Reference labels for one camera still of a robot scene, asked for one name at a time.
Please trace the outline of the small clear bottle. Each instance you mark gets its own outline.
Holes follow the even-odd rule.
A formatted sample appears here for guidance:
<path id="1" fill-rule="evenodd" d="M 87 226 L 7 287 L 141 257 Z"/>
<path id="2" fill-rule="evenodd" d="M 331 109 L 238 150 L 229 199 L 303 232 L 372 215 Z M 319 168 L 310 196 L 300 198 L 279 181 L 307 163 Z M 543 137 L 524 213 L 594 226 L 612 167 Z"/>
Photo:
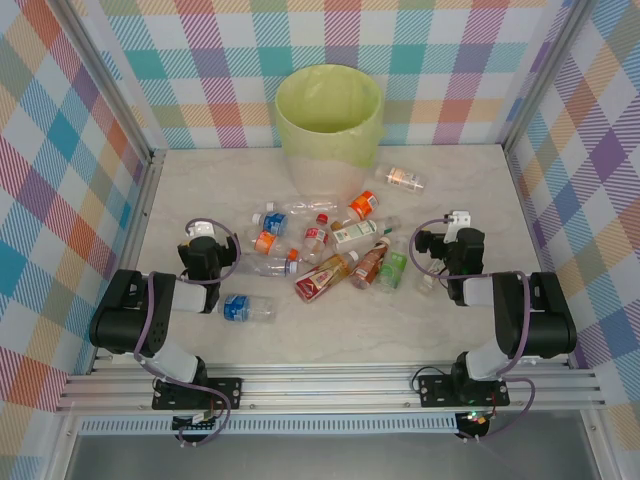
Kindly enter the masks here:
<path id="1" fill-rule="evenodd" d="M 429 295 L 436 286 L 446 287 L 441 279 L 437 280 L 436 275 L 433 273 L 433 269 L 427 269 L 429 274 L 422 274 L 419 277 L 417 288 L 423 295 Z"/>

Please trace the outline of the blue label clear bottle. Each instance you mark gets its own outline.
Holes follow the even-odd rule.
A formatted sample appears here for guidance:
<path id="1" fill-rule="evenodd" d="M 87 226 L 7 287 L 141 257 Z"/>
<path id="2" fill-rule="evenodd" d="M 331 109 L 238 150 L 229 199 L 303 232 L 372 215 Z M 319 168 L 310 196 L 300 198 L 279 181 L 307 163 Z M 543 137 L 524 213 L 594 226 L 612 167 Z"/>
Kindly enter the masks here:
<path id="1" fill-rule="evenodd" d="M 275 318 L 275 303 L 269 297 L 229 294 L 219 300 L 216 312 L 230 322 L 270 322 Z"/>

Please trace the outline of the blue label bottle white cap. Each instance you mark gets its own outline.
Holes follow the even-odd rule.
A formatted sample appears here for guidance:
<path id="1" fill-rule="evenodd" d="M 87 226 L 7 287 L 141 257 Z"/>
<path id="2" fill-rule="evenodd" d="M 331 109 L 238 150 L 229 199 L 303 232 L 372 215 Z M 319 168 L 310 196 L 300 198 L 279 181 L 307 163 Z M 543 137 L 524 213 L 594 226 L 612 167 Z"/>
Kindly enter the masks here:
<path id="1" fill-rule="evenodd" d="M 262 231 L 275 236 L 284 236 L 287 231 L 288 217 L 286 214 L 271 211 L 265 213 L 254 213 L 252 224 Z"/>

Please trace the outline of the brown drink bottle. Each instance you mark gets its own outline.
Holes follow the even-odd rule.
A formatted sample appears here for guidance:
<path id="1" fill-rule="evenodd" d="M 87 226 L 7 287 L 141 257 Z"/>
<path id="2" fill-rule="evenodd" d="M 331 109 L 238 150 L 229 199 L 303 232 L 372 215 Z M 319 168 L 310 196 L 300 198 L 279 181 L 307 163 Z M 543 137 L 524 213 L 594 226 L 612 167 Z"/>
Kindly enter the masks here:
<path id="1" fill-rule="evenodd" d="M 365 254 L 350 275 L 350 281 L 354 287 L 364 290 L 373 284 L 390 245 L 391 240 L 387 236 L 383 236 Z"/>

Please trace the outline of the white green label bottle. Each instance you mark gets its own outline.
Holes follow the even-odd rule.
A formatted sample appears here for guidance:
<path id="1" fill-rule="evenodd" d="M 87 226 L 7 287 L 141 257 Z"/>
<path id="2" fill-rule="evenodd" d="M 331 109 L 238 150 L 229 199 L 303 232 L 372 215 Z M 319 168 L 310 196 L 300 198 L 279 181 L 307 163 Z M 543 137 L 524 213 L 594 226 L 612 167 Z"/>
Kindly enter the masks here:
<path id="1" fill-rule="evenodd" d="M 398 216 L 381 219 L 366 219 L 332 232 L 332 246 L 335 253 L 371 248 L 381 237 L 401 227 Z"/>

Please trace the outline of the red label bottle red cap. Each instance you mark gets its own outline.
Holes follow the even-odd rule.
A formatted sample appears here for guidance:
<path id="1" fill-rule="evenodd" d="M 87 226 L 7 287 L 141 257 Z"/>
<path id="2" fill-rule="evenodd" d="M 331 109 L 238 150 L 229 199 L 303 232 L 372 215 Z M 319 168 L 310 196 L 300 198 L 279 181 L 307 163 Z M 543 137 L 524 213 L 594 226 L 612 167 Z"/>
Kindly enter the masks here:
<path id="1" fill-rule="evenodd" d="M 319 213 L 305 228 L 301 258 L 309 264 L 318 264 L 326 249 L 329 239 L 327 222 L 328 215 Z"/>

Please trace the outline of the red gold label tea bottle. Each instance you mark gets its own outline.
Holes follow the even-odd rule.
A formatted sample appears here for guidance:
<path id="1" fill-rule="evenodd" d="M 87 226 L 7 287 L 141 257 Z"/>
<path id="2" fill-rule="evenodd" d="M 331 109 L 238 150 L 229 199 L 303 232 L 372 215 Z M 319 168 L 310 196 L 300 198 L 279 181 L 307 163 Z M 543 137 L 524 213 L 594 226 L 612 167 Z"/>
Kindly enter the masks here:
<path id="1" fill-rule="evenodd" d="M 300 276 L 294 284 L 295 292 L 305 303 L 313 302 L 347 278 L 358 260 L 355 251 L 332 255 Z"/>

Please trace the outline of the clear bottle orange white label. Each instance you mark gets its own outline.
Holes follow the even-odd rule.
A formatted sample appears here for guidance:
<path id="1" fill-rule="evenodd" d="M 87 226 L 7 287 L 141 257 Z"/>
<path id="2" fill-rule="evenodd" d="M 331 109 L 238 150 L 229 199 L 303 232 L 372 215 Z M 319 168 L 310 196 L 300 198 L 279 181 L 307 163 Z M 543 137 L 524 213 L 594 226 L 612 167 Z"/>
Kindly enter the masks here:
<path id="1" fill-rule="evenodd" d="M 422 194 L 425 189 L 424 178 L 403 167 L 381 164 L 376 168 L 374 178 L 409 193 Z"/>

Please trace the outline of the white ribbed waste bin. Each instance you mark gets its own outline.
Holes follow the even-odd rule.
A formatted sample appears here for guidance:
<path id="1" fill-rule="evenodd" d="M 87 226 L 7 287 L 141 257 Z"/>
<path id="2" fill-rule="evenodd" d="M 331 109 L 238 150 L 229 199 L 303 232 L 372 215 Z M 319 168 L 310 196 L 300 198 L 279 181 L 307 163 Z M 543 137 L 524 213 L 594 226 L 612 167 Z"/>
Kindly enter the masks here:
<path id="1" fill-rule="evenodd" d="M 365 180 L 377 160 L 374 153 L 363 163 L 346 159 L 316 159 L 283 150 L 284 164 L 300 195 L 334 195 L 349 200 L 363 191 Z"/>

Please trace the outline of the orange label bottle white cap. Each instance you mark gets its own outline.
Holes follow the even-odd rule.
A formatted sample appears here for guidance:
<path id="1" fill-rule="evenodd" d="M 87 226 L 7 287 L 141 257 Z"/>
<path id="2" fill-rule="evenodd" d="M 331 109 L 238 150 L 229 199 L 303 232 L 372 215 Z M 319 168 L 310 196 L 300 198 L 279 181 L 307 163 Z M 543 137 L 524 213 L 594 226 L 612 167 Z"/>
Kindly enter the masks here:
<path id="1" fill-rule="evenodd" d="M 346 209 L 349 219 L 359 222 L 366 219 L 379 205 L 377 196 L 370 190 L 363 191 Z"/>

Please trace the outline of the long clear bottle white cap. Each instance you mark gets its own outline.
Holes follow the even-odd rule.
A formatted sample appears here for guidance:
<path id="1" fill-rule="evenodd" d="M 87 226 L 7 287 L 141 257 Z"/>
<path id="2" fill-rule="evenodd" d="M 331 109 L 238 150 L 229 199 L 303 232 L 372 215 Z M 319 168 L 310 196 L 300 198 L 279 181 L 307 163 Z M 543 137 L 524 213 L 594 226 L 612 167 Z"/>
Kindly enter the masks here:
<path id="1" fill-rule="evenodd" d="M 272 200 L 265 203 L 267 212 L 286 215 L 334 215 L 339 210 L 338 201 L 331 197 L 296 197 L 288 200 Z"/>

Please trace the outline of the small circuit board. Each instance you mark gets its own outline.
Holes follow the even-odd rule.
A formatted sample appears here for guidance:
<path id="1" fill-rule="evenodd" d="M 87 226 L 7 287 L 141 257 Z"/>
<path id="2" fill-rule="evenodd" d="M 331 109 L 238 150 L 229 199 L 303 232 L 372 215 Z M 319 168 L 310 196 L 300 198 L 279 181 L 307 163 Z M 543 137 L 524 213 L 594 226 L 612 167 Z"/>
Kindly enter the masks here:
<path id="1" fill-rule="evenodd" d="M 457 428 L 470 436 L 484 436 L 490 427 L 492 416 L 487 412 L 469 411 L 456 414 Z"/>
<path id="2" fill-rule="evenodd" d="M 217 428 L 218 419 L 219 416 L 211 412 L 175 415 L 171 420 L 171 430 L 175 434 L 182 430 L 184 435 L 210 434 Z"/>

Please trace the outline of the aluminium side rail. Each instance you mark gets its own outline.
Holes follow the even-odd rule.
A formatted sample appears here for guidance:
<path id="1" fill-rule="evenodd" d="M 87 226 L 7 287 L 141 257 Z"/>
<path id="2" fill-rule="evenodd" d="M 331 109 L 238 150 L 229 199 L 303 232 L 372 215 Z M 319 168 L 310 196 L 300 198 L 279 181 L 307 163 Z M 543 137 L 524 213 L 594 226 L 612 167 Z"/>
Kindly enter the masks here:
<path id="1" fill-rule="evenodd" d="M 139 195 L 129 218 L 123 251 L 120 255 L 117 266 L 113 269 L 104 294 L 107 293 L 111 280 L 115 277 L 118 270 L 137 269 L 136 267 L 141 255 L 147 226 L 167 153 L 169 153 L 168 150 L 156 150 L 152 152 L 151 158 L 143 168 Z M 104 365 L 110 366 L 113 363 L 114 354 L 102 347 L 94 346 L 92 348 L 92 356 L 85 372 L 86 375 L 91 374 L 96 369 L 102 368 Z M 115 363 L 116 366 L 120 363 L 123 363 L 124 365 L 134 365 L 134 367 L 137 365 L 135 359 L 128 354 L 125 355 L 124 360 L 116 360 Z"/>

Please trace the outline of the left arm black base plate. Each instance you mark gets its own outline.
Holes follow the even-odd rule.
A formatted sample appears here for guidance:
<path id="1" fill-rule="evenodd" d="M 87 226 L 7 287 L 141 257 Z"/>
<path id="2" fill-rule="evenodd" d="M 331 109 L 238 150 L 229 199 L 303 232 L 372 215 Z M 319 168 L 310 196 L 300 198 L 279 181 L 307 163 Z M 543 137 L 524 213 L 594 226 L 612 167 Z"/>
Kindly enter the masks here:
<path id="1" fill-rule="evenodd" d="M 187 388 L 173 383 L 155 380 L 152 384 L 153 410 L 214 410 L 226 408 L 225 401 L 201 389 Z M 235 410 L 240 407 L 242 379 L 233 377 L 208 378 L 205 387 L 225 395 Z"/>

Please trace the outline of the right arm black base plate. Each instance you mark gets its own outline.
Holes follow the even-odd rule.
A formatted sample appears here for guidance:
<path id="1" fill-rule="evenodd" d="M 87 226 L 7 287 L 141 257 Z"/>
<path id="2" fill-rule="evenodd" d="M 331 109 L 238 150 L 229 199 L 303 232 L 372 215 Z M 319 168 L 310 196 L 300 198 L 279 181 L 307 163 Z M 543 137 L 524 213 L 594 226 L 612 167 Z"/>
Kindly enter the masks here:
<path id="1" fill-rule="evenodd" d="M 418 392 L 423 408 L 503 407 L 510 405 L 505 382 L 459 380 L 452 375 L 418 377 Z"/>

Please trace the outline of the aluminium mounting rail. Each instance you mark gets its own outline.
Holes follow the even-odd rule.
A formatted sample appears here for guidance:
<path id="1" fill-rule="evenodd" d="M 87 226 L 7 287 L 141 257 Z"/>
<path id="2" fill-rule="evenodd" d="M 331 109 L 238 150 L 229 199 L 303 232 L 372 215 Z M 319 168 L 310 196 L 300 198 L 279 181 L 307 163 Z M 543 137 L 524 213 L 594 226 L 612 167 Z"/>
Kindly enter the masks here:
<path id="1" fill-rule="evenodd" d="M 211 364 L 212 377 L 241 379 L 242 414 L 325 414 L 417 412 L 422 375 L 440 366 L 415 363 Z M 606 405 L 594 372 L 573 369 L 564 358 L 526 364 L 510 372 L 506 411 L 529 405 L 535 411 L 602 409 Z M 70 377 L 59 413 L 149 413 L 152 377 L 135 363 L 99 358 L 85 375 Z"/>

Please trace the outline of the aluminium frame post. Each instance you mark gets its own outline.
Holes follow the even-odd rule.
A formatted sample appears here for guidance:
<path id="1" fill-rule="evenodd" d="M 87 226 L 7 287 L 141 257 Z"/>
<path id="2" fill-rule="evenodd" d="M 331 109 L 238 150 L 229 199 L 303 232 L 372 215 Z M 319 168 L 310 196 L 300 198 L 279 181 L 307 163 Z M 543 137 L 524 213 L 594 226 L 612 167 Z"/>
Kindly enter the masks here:
<path id="1" fill-rule="evenodd" d="M 540 106 L 546 91 L 555 80 L 571 47 L 589 19 L 598 0 L 561 0 L 545 38 L 534 49 L 520 91 L 512 104 L 498 136 L 506 158 L 509 158 Z"/>
<path id="2" fill-rule="evenodd" d="M 90 38 L 80 16 L 76 13 L 71 0 L 47 0 L 64 31 L 78 51 L 89 74 L 94 80 L 114 116 L 130 140 L 134 150 L 145 164 L 152 162 L 153 152 L 139 128 L 132 111 L 125 102 L 116 81 L 105 64 L 98 48 Z"/>

